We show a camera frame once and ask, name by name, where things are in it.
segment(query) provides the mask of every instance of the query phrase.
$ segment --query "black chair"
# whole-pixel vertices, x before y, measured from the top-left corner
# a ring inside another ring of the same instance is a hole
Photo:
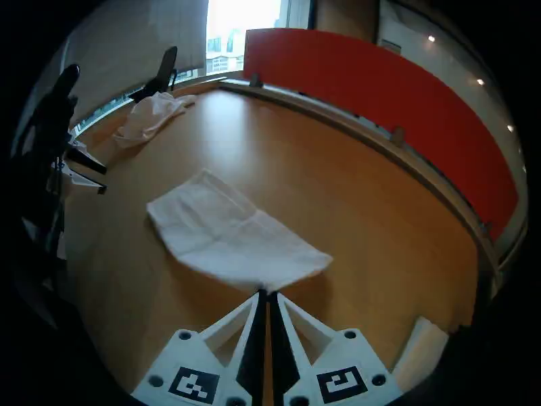
[[[174,62],[177,59],[177,47],[171,47],[164,53],[162,58],[162,64],[158,70],[158,74],[155,78],[151,79],[141,90],[138,90],[130,94],[130,98],[135,103],[139,103],[145,97],[152,96],[157,91],[164,92],[169,86],[169,80],[171,74],[176,72],[174,69]]]

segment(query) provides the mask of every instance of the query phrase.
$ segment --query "white cloth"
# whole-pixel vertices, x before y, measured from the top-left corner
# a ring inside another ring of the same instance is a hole
[[[332,261],[207,170],[147,212],[179,262],[240,289],[270,293]]]
[[[186,111],[185,106],[195,103],[196,96],[186,95],[175,99],[169,93],[154,93],[145,97],[131,110],[126,123],[113,136],[122,148],[135,147],[150,141],[170,120]]]

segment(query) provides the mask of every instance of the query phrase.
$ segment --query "white plastic part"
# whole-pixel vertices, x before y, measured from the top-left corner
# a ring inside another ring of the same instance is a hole
[[[103,185],[93,182],[90,179],[79,175],[77,172],[72,171],[64,161],[62,161],[60,165],[62,166],[63,196],[67,196],[75,189],[78,191],[82,190],[97,193],[97,191],[103,187]]]
[[[98,161],[96,158],[94,158],[92,155],[90,155],[90,153],[87,151],[87,145],[86,144],[82,143],[81,141],[77,141],[75,139],[76,136],[73,135],[72,133],[70,133],[70,134],[72,135],[72,138],[71,138],[71,141],[70,141],[70,145],[72,146],[72,148],[77,149],[81,154],[85,155],[88,159],[93,160],[97,164],[103,165],[100,161]]]
[[[277,300],[300,376],[284,394],[284,405],[306,398],[310,406],[378,406],[402,394],[358,329],[332,330],[284,295],[278,293]],[[294,326],[320,353],[313,364]]]
[[[228,399],[241,399],[250,406],[252,397],[236,379],[260,294],[201,333],[175,332],[132,396],[149,406],[225,406]],[[223,365],[213,351],[240,329],[233,356]]]
[[[449,336],[424,317],[419,317],[393,369],[403,392],[419,385],[436,368]]]

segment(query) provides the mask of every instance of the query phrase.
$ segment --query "wall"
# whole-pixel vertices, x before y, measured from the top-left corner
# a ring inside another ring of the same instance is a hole
[[[315,1],[315,29],[373,42],[377,0]]]
[[[445,32],[426,22],[424,28],[416,24],[410,29],[398,16],[389,12],[382,2],[383,17],[379,25],[379,38],[402,47],[401,56],[426,69],[449,86],[479,117],[498,144],[513,177],[519,195],[517,207],[504,232],[495,241],[498,254],[503,254],[518,236],[527,216],[527,185],[523,171],[523,158],[519,140],[507,125],[513,123],[496,85],[481,66]],[[436,38],[428,41],[428,35]],[[484,86],[477,79],[485,81]]]

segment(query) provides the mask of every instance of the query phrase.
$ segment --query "window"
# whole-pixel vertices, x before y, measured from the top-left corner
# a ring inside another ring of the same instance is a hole
[[[207,40],[207,52],[220,52],[222,45],[221,40],[220,37]]]
[[[290,1],[209,0],[206,73],[242,70],[246,30],[274,28]]]
[[[244,55],[237,56],[237,70],[244,69]]]
[[[229,39],[227,40],[227,51],[233,52],[233,33],[229,34]]]

